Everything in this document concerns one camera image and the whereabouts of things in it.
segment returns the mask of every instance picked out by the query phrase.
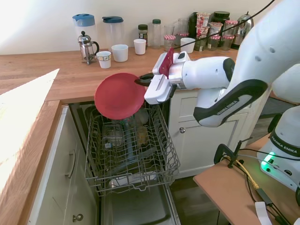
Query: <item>kettle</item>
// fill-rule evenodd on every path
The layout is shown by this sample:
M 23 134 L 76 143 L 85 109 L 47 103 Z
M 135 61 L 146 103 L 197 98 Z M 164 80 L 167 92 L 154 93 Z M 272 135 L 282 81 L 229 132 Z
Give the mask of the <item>kettle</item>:
M 248 14 L 248 12 L 245 15 L 242 15 L 239 19 L 239 26 L 238 26 L 238 31 L 234 37 L 234 40 L 231 44 L 231 48 L 233 49 L 239 49 L 240 44 L 242 43 L 242 41 L 245 39 L 246 35 L 249 33 L 249 31 L 253 28 L 254 26 L 254 22 L 253 19 L 247 20 L 248 18 L 250 18 L 251 16 Z
M 92 61 L 96 61 L 95 55 L 99 52 L 99 45 L 96 41 L 91 41 L 89 35 L 86 35 L 84 31 L 81 31 L 81 34 L 78 38 L 80 52 L 82 56 L 82 62 L 87 63 L 88 65 Z M 95 44 L 97 47 L 96 52 L 94 53 L 92 44 Z

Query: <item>dishwasher rack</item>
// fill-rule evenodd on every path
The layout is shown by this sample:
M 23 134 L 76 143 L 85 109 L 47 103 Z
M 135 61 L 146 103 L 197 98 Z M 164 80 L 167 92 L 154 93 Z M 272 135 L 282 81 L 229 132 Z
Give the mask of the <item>dishwasher rack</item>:
M 85 178 L 99 196 L 170 184 L 179 174 L 180 162 L 160 107 L 146 104 L 144 110 L 149 115 L 145 125 L 138 123 L 136 114 L 110 120 L 95 106 L 86 111 Z

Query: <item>sunlight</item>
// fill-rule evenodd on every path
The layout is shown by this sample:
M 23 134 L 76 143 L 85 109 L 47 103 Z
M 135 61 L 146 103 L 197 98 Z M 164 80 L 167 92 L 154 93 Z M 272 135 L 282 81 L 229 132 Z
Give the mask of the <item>sunlight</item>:
M 58 71 L 0 95 L 0 194 L 13 175 L 13 168 L 20 163 L 20 150 Z

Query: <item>white cup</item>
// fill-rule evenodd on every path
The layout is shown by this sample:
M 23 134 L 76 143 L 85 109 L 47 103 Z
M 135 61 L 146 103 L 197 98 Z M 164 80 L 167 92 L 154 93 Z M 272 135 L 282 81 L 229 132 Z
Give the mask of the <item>white cup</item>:
M 190 43 L 192 41 L 195 41 L 195 39 L 190 38 L 190 37 L 183 37 L 180 40 L 180 45 L 184 45 L 184 44 Z M 189 44 L 187 46 L 183 46 L 183 47 L 180 48 L 180 51 L 181 52 L 186 51 L 187 53 L 192 53 L 193 50 L 194 50 L 194 46 L 195 46 L 195 43 Z
M 103 69 L 108 69 L 111 67 L 111 58 L 112 53 L 109 51 L 102 51 L 96 54 L 96 57 L 99 61 L 100 67 Z
M 113 58 L 116 62 L 125 62 L 128 60 L 128 45 L 113 45 Z
M 137 55 L 144 55 L 146 52 L 146 40 L 145 39 L 136 39 L 133 41 L 135 44 L 135 53 Z

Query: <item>blue lid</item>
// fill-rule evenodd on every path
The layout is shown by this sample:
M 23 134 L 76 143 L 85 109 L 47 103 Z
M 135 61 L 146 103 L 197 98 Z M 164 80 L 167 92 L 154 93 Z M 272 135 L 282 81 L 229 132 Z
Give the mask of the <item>blue lid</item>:
M 104 16 L 102 19 L 105 23 L 121 23 L 124 21 L 120 16 Z
M 77 27 L 89 27 L 95 25 L 95 17 L 91 14 L 77 14 L 72 18 Z

